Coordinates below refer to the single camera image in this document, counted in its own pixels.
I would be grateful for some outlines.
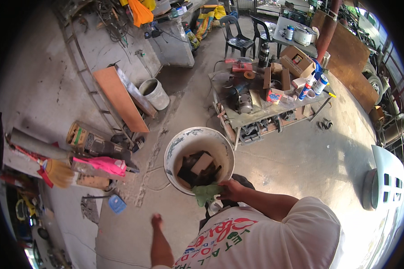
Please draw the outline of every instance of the green rag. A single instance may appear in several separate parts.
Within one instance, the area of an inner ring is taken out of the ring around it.
[[[205,202],[214,202],[214,195],[220,194],[223,189],[223,186],[215,184],[211,184],[208,186],[194,186],[192,188],[192,193],[196,195],[196,200],[199,207],[203,207],[205,205]]]

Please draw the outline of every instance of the broom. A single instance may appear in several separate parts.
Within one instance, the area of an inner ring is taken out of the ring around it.
[[[75,173],[69,168],[69,166],[67,166],[67,164],[55,159],[46,159],[44,161],[37,159],[20,146],[15,144],[11,145],[14,146],[19,152],[24,153],[30,159],[40,164],[49,180],[51,180],[51,182],[57,187],[65,189],[72,184],[72,179]]]

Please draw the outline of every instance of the red pole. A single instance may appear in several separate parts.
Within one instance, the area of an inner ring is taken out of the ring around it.
[[[331,8],[329,11],[332,11],[335,14],[338,14],[339,7],[341,6],[343,0],[332,0]],[[336,15],[332,14],[332,12],[328,13],[328,16],[325,17],[325,21],[323,22],[322,29],[320,29],[320,36],[316,42],[317,48],[317,61],[319,63],[322,62],[323,56],[325,55],[326,50],[328,49],[329,43],[331,43],[332,36],[334,35],[335,28],[337,25]]]

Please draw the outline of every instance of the red power tool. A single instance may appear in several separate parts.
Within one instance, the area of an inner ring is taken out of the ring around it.
[[[225,63],[232,64],[232,72],[253,71],[252,60],[248,57],[239,57],[237,59],[226,59]]]

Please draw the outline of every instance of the rice cooker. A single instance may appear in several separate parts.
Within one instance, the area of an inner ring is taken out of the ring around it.
[[[307,26],[297,25],[293,32],[293,39],[302,46],[308,46],[311,44],[313,35],[317,36],[317,33],[313,29]]]

